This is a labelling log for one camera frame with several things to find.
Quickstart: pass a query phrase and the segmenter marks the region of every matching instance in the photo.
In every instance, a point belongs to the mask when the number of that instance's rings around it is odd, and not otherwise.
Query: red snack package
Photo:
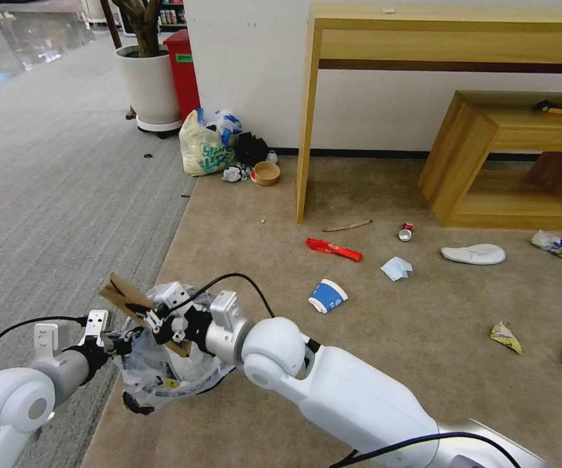
[[[311,237],[307,237],[305,244],[308,245],[311,250],[322,252],[323,254],[334,253],[337,255],[341,255],[342,257],[352,259],[354,261],[361,261],[361,259],[363,258],[363,254],[361,252],[331,244],[330,242],[328,242],[328,240],[324,241],[322,239],[312,239]]]

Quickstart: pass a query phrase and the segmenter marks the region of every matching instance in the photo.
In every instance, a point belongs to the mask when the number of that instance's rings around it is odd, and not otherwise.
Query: wooden table
[[[319,69],[562,73],[562,5],[314,4],[298,144],[299,224]]]

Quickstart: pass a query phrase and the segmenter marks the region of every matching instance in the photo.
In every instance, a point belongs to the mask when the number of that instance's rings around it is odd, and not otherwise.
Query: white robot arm
[[[390,468],[547,468],[478,422],[437,423],[400,382],[347,351],[320,345],[287,318],[253,325],[235,292],[222,291],[204,312],[188,307],[188,297],[180,283],[156,293],[152,301],[159,306],[145,317],[155,336],[191,340],[295,403],[308,420],[354,449],[333,467],[373,458]],[[173,306],[176,298],[181,302]],[[92,352],[77,347],[55,360],[40,359],[33,369],[0,371],[0,468],[14,465],[53,408],[107,360],[102,333],[86,328],[82,344],[93,345]]]

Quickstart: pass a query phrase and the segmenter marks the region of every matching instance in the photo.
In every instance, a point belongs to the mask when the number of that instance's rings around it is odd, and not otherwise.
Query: blue paper cup
[[[323,279],[307,300],[318,312],[327,313],[348,300],[348,295],[334,281]]]

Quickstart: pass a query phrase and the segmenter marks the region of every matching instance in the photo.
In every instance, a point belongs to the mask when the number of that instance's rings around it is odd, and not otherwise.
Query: white wall
[[[270,146],[298,147],[308,0],[185,6],[201,105],[231,109]],[[429,150],[456,89],[562,91],[562,75],[320,70],[311,146]]]

